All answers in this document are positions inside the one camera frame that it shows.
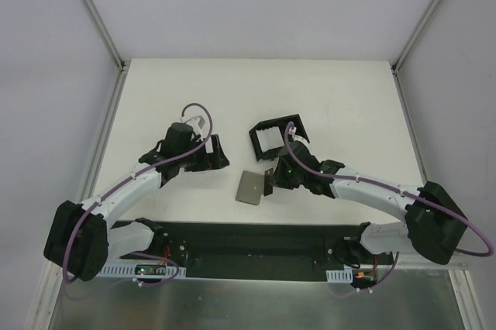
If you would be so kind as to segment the grey leather card holder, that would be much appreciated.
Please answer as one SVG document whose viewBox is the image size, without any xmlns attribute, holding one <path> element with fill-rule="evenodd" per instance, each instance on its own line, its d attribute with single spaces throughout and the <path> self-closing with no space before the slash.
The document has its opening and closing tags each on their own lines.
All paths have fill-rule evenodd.
<svg viewBox="0 0 496 330">
<path fill-rule="evenodd" d="M 248 205 L 259 205 L 263 194 L 263 174 L 244 170 L 239 180 L 235 200 Z"/>
</svg>

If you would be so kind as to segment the black plastic card box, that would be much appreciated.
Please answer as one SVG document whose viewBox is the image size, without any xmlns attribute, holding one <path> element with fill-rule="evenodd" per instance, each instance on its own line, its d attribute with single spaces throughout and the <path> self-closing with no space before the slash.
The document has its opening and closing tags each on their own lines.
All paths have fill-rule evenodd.
<svg viewBox="0 0 496 330">
<path fill-rule="evenodd" d="M 309 138 L 299 114 L 258 122 L 249 130 L 249 138 L 257 161 L 274 160 L 284 146 L 284 132 L 293 122 L 294 134 L 309 143 Z"/>
</svg>

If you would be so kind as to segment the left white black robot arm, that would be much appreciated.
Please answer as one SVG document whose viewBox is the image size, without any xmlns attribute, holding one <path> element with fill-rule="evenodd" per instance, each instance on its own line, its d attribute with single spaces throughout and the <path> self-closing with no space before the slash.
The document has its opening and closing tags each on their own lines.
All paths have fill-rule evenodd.
<svg viewBox="0 0 496 330">
<path fill-rule="evenodd" d="M 104 194 L 79 203 L 62 203 L 53 218 L 43 255 L 62 269 L 66 283 L 89 281 L 109 260 L 127 255 L 165 260 L 170 255 L 170 243 L 162 226 L 147 218 L 137 218 L 121 227 L 116 222 L 181 171 L 220 170 L 228 165 L 216 134 L 207 139 L 194 136 L 189 143 L 162 139 Z"/>
</svg>

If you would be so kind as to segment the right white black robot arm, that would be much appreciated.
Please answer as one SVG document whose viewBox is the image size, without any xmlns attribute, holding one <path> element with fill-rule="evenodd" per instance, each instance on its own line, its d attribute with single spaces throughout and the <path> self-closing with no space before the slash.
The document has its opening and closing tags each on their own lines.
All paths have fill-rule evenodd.
<svg viewBox="0 0 496 330">
<path fill-rule="evenodd" d="M 364 222 L 356 235 L 336 247 L 345 261 L 364 264 L 386 252 L 416 252 L 423 258 L 446 265 L 467 227 L 464 213 L 440 185 L 428 182 L 422 187 L 365 181 L 343 163 L 318 161 L 304 154 L 296 162 L 282 153 L 272 174 L 266 176 L 269 188 L 293 190 L 304 187 L 315 195 L 354 201 L 382 211 L 392 223 Z"/>
</svg>

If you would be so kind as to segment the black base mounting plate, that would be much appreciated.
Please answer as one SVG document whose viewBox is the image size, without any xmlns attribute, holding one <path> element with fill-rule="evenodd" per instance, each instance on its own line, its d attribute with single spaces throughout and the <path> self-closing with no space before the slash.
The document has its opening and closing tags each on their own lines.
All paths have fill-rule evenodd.
<svg viewBox="0 0 496 330">
<path fill-rule="evenodd" d="M 374 257 L 390 263 L 394 239 L 383 247 L 366 247 L 373 224 L 360 225 L 255 225 L 153 222 L 138 218 L 108 227 L 89 218 L 75 237 L 68 271 L 83 281 L 93 279 L 110 260 L 111 241 L 123 242 L 133 227 L 151 234 L 151 241 L 118 253 L 124 259 L 167 258 L 188 277 L 234 280 L 282 280 L 317 282 L 326 271 L 348 266 L 358 269 Z"/>
</svg>

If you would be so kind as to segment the left aluminium frame post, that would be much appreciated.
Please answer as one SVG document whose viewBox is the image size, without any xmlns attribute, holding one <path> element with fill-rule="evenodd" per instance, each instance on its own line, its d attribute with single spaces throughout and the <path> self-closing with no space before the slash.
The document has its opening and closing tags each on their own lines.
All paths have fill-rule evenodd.
<svg viewBox="0 0 496 330">
<path fill-rule="evenodd" d="M 115 45 L 115 42 L 112 39 L 112 36 L 105 25 L 95 2 L 93 0 L 80 0 L 80 2 L 113 63 L 119 70 L 124 70 L 126 68 L 126 61 L 122 58 L 121 53 L 118 51 L 118 48 Z"/>
</svg>

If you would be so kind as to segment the aluminium frame post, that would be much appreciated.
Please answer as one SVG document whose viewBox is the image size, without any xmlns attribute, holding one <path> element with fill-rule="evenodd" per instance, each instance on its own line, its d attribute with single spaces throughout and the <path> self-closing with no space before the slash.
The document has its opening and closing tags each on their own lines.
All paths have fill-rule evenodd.
<svg viewBox="0 0 496 330">
<path fill-rule="evenodd" d="M 415 24 L 412 33 L 408 37 L 405 45 L 402 47 L 401 52 L 398 54 L 397 59 L 391 65 L 393 75 L 398 74 L 400 69 L 405 64 L 408 56 L 413 51 L 415 45 L 419 42 L 424 32 L 427 30 L 430 22 L 433 20 L 438 8 L 444 0 L 429 0 L 427 6 Z"/>
<path fill-rule="evenodd" d="M 122 58 L 121 53 L 118 51 L 118 48 L 115 45 L 115 42 L 112 39 L 112 36 L 105 25 L 95 2 L 93 0 L 80 0 L 80 2 L 113 63 L 119 70 L 124 70 L 126 68 L 126 61 Z"/>
</svg>

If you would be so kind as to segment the right aluminium frame post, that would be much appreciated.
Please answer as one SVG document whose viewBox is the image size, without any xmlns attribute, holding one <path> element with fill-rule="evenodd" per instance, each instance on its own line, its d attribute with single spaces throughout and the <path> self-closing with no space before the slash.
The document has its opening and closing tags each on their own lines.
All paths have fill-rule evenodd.
<svg viewBox="0 0 496 330">
<path fill-rule="evenodd" d="M 391 65 L 393 75 L 398 74 L 400 69 L 405 64 L 408 56 L 413 51 L 415 45 L 419 42 L 424 32 L 427 30 L 430 22 L 433 20 L 438 8 L 444 0 L 429 0 L 427 6 L 415 24 L 412 33 L 408 37 L 405 45 L 402 47 L 401 52 L 398 54 L 397 59 Z"/>
</svg>

